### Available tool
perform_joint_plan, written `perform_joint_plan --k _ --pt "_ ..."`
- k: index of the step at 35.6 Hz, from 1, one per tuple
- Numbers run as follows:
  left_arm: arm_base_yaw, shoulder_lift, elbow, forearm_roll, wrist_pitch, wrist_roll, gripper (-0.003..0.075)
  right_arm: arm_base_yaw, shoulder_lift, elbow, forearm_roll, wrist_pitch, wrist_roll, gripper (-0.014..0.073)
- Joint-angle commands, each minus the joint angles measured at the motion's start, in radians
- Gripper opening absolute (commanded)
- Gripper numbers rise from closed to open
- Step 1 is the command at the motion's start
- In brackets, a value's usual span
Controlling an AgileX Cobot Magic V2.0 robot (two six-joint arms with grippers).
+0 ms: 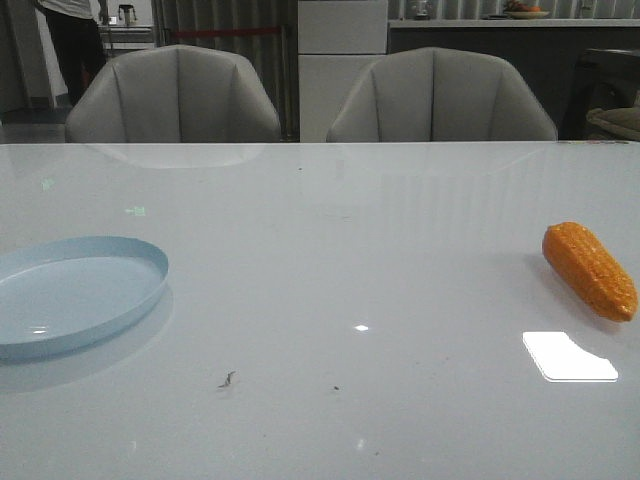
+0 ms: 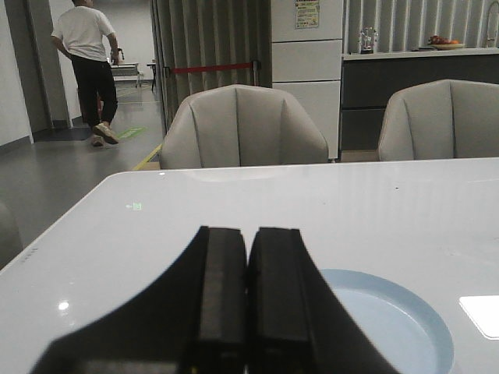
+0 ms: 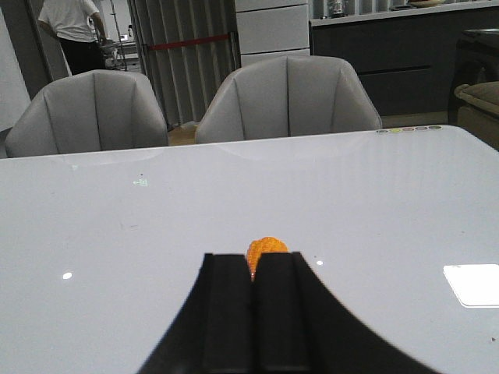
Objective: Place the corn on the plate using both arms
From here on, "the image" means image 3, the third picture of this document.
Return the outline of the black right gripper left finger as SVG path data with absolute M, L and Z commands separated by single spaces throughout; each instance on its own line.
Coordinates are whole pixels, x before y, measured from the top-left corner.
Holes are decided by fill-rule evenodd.
M 140 373 L 250 373 L 252 293 L 245 257 L 203 257 L 182 308 Z

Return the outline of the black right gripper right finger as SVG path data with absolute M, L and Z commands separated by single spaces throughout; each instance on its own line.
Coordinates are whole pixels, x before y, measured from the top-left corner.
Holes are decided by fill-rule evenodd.
M 253 284 L 258 373 L 431 373 L 355 317 L 298 252 L 266 253 Z

